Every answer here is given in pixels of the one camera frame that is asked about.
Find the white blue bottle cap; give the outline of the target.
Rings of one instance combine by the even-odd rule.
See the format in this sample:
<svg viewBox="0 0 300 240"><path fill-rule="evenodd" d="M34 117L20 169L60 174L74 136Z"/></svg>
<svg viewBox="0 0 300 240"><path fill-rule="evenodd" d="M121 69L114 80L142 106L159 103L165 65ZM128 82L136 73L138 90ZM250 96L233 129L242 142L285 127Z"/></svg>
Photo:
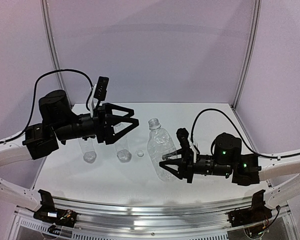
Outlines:
<svg viewBox="0 0 300 240"><path fill-rule="evenodd" d="M140 157L140 158L144 156L144 152L143 152L142 150L138 150L138 151L136 152L136 154L137 154L137 156Z"/></svg>

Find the aluminium left corner post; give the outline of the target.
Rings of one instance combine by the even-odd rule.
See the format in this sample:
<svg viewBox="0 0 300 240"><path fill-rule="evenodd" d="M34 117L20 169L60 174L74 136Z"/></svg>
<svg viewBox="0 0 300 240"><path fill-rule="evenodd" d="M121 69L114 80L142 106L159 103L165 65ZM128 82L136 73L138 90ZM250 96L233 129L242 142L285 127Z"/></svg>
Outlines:
<svg viewBox="0 0 300 240"><path fill-rule="evenodd" d="M52 67L53 67L53 70L60 70L61 65L60 65L60 61L59 61L59 57L58 57L58 53L57 53L54 34L53 34L52 20L50 17L50 10L49 10L49 3L47 0L40 0L39 2L40 2L40 7L41 7L41 13L42 13L43 28L44 28L45 35L46 35L48 52L50 55ZM66 82L63 77L63 73L57 72L55 75L56 75L56 80L57 80L58 86L66 92L68 102L71 104L70 94L68 93L68 90L66 87Z"/></svg>

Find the clear plastic bottle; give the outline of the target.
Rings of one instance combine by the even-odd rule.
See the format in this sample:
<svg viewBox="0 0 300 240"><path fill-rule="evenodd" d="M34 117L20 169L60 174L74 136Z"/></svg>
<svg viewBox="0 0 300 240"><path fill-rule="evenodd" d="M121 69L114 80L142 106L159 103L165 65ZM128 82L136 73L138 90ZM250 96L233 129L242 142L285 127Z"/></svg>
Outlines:
<svg viewBox="0 0 300 240"><path fill-rule="evenodd" d="M97 159L97 153L93 145L93 140L91 138L78 140L83 160L88 164L93 164Z"/></svg>
<svg viewBox="0 0 300 240"><path fill-rule="evenodd" d="M114 132L116 134L124 129L125 125L123 123L119 123L114 126ZM129 150L128 138L126 135L116 141L114 146L116 150L116 156L121 163L128 163L132 159L132 154Z"/></svg>
<svg viewBox="0 0 300 240"><path fill-rule="evenodd" d="M154 170L161 181L166 183L173 182L175 180L175 176L159 165L159 163L163 161L163 155L176 152L173 139L168 131L161 126L157 118L150 119L148 121L148 126L150 132L147 143L147 152Z"/></svg>

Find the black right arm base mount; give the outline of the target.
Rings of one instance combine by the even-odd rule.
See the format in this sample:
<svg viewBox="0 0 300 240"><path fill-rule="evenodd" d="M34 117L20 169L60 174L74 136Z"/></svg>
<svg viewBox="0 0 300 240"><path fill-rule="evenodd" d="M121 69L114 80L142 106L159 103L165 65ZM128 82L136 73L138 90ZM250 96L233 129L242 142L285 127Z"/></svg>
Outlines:
<svg viewBox="0 0 300 240"><path fill-rule="evenodd" d="M262 227L262 229L265 230L269 228L273 224L273 222L276 221L281 211L280 205L276 205L275 209L277 211L277 214L275 215L272 222L269 223L269 220L273 217L272 210L274 209L272 206L270 206L270 200L273 200L275 198L275 194L278 194L280 192L280 189L271 191L268 202L266 202L265 200L266 190L262 189L255 192L252 195L250 207L246 207L243 209L237 207L226 214L231 226L234 228L266 221L267 223Z"/></svg>

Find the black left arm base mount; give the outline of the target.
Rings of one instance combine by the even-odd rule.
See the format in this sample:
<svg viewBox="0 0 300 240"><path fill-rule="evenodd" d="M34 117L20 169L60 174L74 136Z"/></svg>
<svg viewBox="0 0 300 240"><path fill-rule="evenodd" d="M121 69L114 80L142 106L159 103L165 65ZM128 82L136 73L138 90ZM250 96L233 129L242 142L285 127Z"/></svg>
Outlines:
<svg viewBox="0 0 300 240"><path fill-rule="evenodd" d="M71 209L56 208L52 195L45 190L38 191L41 197L40 208L34 212L33 218L50 224L47 232L59 235L62 227L73 228L78 213Z"/></svg>

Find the aluminium front rail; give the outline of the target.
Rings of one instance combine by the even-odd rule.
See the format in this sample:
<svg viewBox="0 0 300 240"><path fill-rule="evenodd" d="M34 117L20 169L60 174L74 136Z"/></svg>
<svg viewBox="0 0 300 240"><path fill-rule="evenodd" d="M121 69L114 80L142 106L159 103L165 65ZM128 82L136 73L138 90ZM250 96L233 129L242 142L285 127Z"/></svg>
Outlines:
<svg viewBox="0 0 300 240"><path fill-rule="evenodd" d="M11 240L245 240L249 226L232 227L228 213L250 205L250 198L209 203L142 206L97 204L56 198L61 209L77 212L73 227L49 224L17 208Z"/></svg>

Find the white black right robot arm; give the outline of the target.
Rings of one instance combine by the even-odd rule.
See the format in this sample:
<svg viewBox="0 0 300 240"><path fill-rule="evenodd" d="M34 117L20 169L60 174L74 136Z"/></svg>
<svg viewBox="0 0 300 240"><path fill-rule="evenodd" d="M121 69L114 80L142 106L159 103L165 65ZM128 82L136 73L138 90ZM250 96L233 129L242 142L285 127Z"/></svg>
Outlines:
<svg viewBox="0 0 300 240"><path fill-rule="evenodd" d="M213 153L201 155L188 139L188 132L177 133L181 148L162 156L159 166L180 180L192 183L194 175L231 178L238 186L256 185L269 179L294 175L291 179L261 193L261 202L269 209L300 195L300 152L262 157L242 154L242 140L229 133L219 134L212 143Z"/></svg>

